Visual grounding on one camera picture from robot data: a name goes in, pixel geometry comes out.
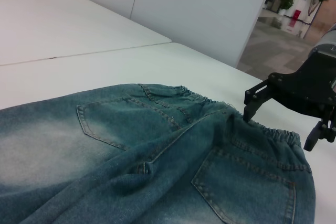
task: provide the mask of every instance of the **white tabletop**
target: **white tabletop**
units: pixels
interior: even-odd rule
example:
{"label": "white tabletop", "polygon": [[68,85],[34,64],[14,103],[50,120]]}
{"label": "white tabletop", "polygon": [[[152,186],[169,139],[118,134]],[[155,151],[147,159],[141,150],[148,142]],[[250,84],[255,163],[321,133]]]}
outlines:
{"label": "white tabletop", "polygon": [[0,0],[0,65],[169,42],[89,0]]}
{"label": "white tabletop", "polygon": [[[261,82],[175,43],[2,66],[0,80],[0,109],[115,84],[159,83],[184,85],[240,112],[245,90]],[[299,133],[302,145],[318,122],[274,100],[265,103],[253,119],[267,127]],[[334,223],[336,144],[320,140],[305,154],[316,186],[316,223]]]}

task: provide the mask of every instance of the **tiled floor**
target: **tiled floor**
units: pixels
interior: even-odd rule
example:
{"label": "tiled floor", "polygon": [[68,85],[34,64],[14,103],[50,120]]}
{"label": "tiled floor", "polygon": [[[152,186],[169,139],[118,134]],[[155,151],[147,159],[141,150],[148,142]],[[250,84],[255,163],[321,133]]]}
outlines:
{"label": "tiled floor", "polygon": [[273,72],[292,73],[307,59],[313,46],[298,36],[257,22],[237,68],[261,80]]}

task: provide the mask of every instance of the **jeans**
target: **jeans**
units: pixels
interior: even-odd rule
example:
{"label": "jeans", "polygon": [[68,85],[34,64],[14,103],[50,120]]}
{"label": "jeans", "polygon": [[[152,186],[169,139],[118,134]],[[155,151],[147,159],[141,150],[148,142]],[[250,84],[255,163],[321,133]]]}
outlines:
{"label": "jeans", "polygon": [[185,87],[0,111],[0,223],[313,223],[299,136]]}

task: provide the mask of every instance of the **blue denim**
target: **blue denim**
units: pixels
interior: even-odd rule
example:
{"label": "blue denim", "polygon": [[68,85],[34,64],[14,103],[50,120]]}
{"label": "blue denim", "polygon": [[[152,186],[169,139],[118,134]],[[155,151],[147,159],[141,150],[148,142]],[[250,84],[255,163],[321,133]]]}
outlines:
{"label": "blue denim", "polygon": [[185,87],[0,111],[0,223],[313,223],[299,136]]}

